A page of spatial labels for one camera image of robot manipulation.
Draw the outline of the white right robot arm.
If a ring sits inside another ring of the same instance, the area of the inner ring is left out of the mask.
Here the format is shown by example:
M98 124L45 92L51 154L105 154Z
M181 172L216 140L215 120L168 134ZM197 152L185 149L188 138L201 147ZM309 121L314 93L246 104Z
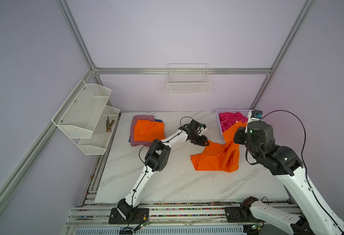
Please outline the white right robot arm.
M249 197L241 206L254 218L289 235L344 235L344 221L318 192L297 154L287 146L275 144L271 125L263 121L250 122L236 131L234 143L244 145L256 163L267 168L283 184L302 213L287 213Z

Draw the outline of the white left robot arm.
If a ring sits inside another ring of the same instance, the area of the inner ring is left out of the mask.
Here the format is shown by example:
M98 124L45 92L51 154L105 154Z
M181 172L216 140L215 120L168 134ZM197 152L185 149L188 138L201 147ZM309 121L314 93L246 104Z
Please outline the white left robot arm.
M190 141L194 145L208 146L208 139L203 133L207 131L206 125L199 125L195 130L187 126L180 127L173 135L163 139L154 140L145 155L144 167L130 192L117 204L117 211L123 219L129 219L141 202L141 194L152 176L162 171L168 163L171 149L174 145Z

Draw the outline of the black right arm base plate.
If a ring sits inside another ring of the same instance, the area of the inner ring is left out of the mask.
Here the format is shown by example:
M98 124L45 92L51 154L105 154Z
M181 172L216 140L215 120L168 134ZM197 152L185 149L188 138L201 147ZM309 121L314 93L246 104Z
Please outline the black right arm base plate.
M224 209L228 223L256 223L261 220L256 219L249 208L226 207Z

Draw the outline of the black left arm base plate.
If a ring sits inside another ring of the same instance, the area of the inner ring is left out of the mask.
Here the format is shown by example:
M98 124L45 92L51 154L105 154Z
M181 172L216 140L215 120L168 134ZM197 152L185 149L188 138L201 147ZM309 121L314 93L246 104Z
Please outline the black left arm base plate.
M127 218L123 217L117 208L111 210L108 223L110 225L141 224L148 220L149 208L133 209Z

